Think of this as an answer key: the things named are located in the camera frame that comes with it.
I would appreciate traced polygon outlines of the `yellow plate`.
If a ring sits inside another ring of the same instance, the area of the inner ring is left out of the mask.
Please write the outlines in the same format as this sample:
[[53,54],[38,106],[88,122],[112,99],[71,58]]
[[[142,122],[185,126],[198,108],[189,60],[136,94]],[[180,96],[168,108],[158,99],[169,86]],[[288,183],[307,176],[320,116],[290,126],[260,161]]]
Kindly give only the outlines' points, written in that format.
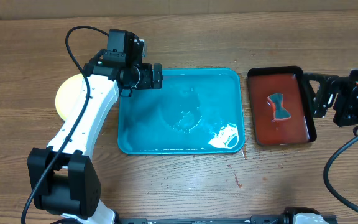
[[74,75],[65,80],[55,96],[55,108],[59,117],[66,121],[75,106],[78,96],[82,92],[83,76]]

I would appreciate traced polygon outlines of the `orange sponge with green scourer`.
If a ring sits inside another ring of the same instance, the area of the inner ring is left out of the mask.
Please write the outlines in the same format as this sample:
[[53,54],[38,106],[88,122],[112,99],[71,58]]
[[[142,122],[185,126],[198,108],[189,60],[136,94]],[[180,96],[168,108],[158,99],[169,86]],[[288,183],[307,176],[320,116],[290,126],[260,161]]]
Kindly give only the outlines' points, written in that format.
[[291,114],[283,106],[283,94],[274,93],[267,97],[268,104],[273,109],[273,120],[284,121],[291,118]]

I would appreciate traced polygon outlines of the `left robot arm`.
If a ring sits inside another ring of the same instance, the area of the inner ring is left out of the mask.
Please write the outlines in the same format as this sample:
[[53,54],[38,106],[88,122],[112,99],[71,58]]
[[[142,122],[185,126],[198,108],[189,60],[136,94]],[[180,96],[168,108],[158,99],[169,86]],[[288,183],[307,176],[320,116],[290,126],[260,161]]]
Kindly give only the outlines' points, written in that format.
[[73,223],[116,223],[117,214],[101,201],[101,183],[92,163],[96,140],[122,90],[162,88],[162,66],[131,66],[96,60],[85,65],[82,92],[57,135],[45,149],[27,158],[32,192],[30,204]]

